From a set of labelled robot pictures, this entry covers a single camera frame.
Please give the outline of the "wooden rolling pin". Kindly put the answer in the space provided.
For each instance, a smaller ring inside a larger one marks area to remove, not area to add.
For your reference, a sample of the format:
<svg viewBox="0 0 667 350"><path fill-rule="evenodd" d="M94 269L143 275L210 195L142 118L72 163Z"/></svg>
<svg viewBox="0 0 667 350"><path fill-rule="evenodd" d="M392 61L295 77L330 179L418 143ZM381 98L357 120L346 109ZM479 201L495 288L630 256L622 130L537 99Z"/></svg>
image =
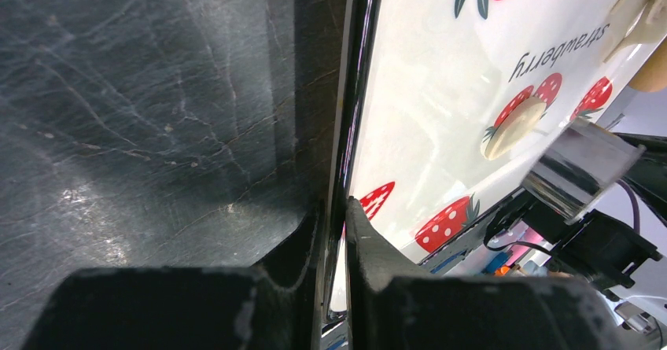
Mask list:
<svg viewBox="0 0 667 350"><path fill-rule="evenodd" d="M628 85L639 92L654 93L666 88L666 40L646 60Z"/></svg>

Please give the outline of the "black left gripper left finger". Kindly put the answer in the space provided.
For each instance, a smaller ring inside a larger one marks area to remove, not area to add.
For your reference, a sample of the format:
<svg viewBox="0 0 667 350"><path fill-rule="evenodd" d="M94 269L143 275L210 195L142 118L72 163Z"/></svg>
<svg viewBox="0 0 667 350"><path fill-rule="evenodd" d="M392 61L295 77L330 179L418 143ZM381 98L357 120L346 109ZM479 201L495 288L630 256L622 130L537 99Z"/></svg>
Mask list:
<svg viewBox="0 0 667 350"><path fill-rule="evenodd" d="M51 294L26 349L317 349L324 206L250 267L86 268Z"/></svg>

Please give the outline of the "beige dough lump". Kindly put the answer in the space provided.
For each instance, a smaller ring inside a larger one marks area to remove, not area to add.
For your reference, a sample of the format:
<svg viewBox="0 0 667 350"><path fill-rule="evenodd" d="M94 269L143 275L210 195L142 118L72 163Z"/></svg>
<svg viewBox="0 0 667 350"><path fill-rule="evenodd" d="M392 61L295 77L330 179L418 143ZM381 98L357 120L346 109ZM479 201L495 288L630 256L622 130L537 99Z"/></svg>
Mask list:
<svg viewBox="0 0 667 350"><path fill-rule="evenodd" d="M666 36L666 0L617 0L606 22L603 63L626 47L656 43Z"/></svg>

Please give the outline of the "round cut dough wrapper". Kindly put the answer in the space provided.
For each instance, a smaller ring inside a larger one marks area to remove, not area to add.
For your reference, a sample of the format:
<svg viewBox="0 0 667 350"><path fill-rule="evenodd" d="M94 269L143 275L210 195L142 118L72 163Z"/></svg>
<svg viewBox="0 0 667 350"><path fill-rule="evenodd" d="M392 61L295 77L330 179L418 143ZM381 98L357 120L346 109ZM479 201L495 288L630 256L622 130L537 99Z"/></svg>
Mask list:
<svg viewBox="0 0 667 350"><path fill-rule="evenodd" d="M495 160L530 133L546 112L547 104L537 96L518 95L485 130L483 156Z"/></svg>

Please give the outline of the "white strawberry print tray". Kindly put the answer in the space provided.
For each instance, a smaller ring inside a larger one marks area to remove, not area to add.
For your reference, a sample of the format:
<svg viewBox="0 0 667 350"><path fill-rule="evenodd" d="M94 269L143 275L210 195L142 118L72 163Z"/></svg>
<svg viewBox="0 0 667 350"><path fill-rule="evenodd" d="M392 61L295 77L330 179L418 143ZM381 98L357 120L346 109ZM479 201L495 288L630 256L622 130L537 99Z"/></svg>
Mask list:
<svg viewBox="0 0 667 350"><path fill-rule="evenodd" d="M519 186L574 119L609 119L662 42L603 63L617 0L381 0L346 196L410 261L442 275L477 247L481 218ZM547 104L495 160L485 130L518 95Z"/></svg>

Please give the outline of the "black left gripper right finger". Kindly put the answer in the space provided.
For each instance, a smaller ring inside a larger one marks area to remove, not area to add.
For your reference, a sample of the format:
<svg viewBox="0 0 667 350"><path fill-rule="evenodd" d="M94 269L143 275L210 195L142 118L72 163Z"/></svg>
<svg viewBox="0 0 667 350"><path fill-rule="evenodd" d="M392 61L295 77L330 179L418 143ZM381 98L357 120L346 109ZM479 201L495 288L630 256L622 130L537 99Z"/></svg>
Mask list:
<svg viewBox="0 0 667 350"><path fill-rule="evenodd" d="M348 339L353 349L626 349L586 283L560 277L440 278L396 250L349 198Z"/></svg>

